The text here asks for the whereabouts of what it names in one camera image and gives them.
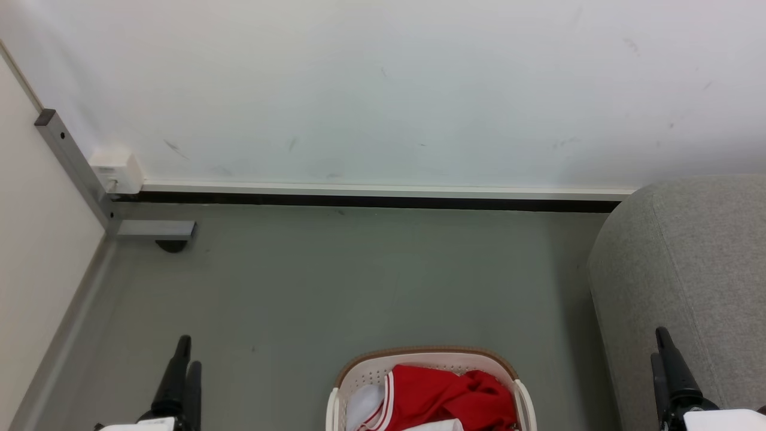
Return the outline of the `grey metal frame post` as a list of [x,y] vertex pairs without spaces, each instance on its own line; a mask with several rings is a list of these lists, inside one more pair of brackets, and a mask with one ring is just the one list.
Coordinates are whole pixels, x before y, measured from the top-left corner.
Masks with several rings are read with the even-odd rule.
[[65,169],[69,179],[84,197],[88,207],[104,227],[107,237],[118,239],[188,240],[194,238],[197,223],[193,220],[125,219],[109,193],[98,180],[85,156],[77,147],[60,115],[44,108],[35,127]]

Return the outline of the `red jersey white trim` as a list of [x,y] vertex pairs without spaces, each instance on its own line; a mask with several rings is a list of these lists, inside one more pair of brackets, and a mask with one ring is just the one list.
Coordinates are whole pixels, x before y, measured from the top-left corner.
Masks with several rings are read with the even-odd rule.
[[381,385],[385,399],[372,431],[402,431],[429,421],[458,419],[464,431],[514,431],[512,393],[493,375],[462,375],[423,366],[396,365]]

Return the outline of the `white garment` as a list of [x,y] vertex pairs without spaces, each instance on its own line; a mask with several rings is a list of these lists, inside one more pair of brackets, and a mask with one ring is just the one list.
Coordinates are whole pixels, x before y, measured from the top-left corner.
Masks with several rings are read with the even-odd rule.
[[[385,387],[366,385],[352,395],[346,408],[346,425],[343,431],[372,431],[372,425],[381,416],[385,399]],[[458,419],[429,421],[402,431],[464,431]]]

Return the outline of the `grey floor rail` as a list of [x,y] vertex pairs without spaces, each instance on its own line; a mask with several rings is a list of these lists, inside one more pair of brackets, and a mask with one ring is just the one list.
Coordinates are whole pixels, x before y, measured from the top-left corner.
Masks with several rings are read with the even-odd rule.
[[44,410],[54,396],[54,389],[63,376],[66,363],[76,349],[75,344],[93,308],[93,303],[102,290],[116,250],[117,243],[109,238],[104,238],[96,249],[69,303],[68,310],[54,338],[50,341],[19,408],[12,417],[8,431],[35,431],[40,423]]

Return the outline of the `white wall socket box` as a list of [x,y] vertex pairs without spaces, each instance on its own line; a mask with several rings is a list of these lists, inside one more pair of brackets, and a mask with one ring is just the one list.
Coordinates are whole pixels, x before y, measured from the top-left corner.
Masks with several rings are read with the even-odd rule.
[[109,194],[136,195],[144,185],[144,172],[136,156],[128,150],[96,151],[88,163]]

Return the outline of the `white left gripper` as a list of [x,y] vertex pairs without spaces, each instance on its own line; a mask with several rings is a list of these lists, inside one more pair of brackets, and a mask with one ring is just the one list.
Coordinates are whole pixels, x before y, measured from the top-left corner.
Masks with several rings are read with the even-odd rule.
[[[193,361],[189,366],[191,345],[191,336],[180,337],[151,403],[153,414],[167,417],[109,426],[96,423],[94,431],[176,431],[178,424],[180,431],[202,431],[202,363]],[[172,416],[181,414],[181,420]]]

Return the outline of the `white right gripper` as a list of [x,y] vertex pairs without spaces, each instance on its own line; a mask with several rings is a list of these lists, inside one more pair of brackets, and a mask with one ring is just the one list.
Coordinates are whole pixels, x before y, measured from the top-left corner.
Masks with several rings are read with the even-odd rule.
[[756,409],[720,409],[703,399],[680,350],[666,327],[655,330],[657,352],[651,354],[653,393],[665,431],[766,431],[766,405]]

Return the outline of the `grey fabric sofa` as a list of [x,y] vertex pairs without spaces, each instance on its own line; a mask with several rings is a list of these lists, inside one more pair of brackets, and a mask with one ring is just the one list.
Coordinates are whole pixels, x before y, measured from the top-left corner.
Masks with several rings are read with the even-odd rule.
[[663,326],[703,395],[766,406],[766,175],[654,183],[608,216],[588,260],[622,431],[657,431],[649,357]]

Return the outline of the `black skirting strip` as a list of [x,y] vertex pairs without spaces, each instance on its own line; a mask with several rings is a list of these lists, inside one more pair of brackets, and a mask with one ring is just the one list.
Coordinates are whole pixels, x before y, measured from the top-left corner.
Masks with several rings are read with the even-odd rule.
[[619,202],[605,200],[425,198],[382,196],[316,196],[246,193],[142,192],[115,195],[120,204],[273,205],[273,207],[429,208],[553,213],[611,213]]

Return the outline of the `white laundry basket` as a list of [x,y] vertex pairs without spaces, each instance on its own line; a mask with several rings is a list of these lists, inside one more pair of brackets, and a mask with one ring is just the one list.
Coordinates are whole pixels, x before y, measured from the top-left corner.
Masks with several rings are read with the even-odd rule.
[[423,366],[458,375],[475,370],[493,375],[515,400],[518,422],[514,431],[538,431],[533,400],[509,361],[490,350],[455,346],[378,350],[352,359],[339,373],[329,395],[324,431],[343,431],[352,395],[366,385],[381,385],[396,365]]

